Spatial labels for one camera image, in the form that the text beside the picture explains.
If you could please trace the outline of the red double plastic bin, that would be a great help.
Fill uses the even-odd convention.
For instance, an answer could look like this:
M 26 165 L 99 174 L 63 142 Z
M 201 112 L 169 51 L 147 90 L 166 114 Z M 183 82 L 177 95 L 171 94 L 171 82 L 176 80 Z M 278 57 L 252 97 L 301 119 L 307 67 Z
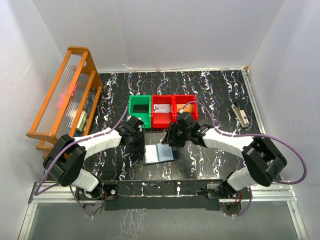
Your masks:
M 178 116 L 176 104 L 187 104 L 196 101 L 194 94 L 171 94 L 171 95 L 152 95 L 151 96 L 151 128 L 152 129 L 167 129 L 171 122 L 176 123 Z M 170 113 L 155 113 L 153 111 L 154 104 L 170 104 Z

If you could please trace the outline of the green plastic bin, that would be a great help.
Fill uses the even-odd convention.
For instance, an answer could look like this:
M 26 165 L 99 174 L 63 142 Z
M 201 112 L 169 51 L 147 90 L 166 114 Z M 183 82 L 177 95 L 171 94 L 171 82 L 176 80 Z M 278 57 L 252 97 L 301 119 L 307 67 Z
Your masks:
M 131 95 L 129 97 L 128 114 L 141 118 L 144 122 L 144 128 L 152 127 L 151 121 L 152 112 L 152 96 L 151 95 Z

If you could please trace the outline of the black silver stapler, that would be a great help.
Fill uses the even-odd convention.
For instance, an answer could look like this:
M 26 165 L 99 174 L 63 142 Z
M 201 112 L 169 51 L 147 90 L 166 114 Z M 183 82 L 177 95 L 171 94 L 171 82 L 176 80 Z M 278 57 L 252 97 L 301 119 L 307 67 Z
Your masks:
M 247 128 L 250 123 L 242 103 L 239 100 L 235 100 L 231 104 L 231 109 L 233 110 L 236 118 L 239 120 L 241 127 Z

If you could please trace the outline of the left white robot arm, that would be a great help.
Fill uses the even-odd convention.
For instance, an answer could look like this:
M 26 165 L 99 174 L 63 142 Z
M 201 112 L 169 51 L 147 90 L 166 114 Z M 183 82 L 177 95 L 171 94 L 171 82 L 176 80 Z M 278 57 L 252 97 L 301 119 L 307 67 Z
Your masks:
M 143 148 L 144 122 L 131 116 L 113 128 L 82 137 L 61 136 L 43 162 L 45 173 L 51 175 L 61 186 L 75 186 L 91 196 L 103 192 L 102 181 L 83 169 L 84 161 L 107 149 L 119 146 Z

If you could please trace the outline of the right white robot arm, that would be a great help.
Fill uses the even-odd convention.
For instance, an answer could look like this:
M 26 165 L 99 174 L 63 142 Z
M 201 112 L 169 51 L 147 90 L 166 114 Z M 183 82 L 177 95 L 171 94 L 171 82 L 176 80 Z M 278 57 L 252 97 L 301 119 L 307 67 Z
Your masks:
M 189 112 L 180 113 L 169 124 L 163 145 L 182 148 L 186 142 L 228 152 L 245 162 L 245 167 L 230 173 L 218 186 L 203 192 L 218 198 L 231 198 L 253 185 L 269 187 L 288 162 L 276 145 L 264 136 L 227 136 L 209 124 L 200 125 Z

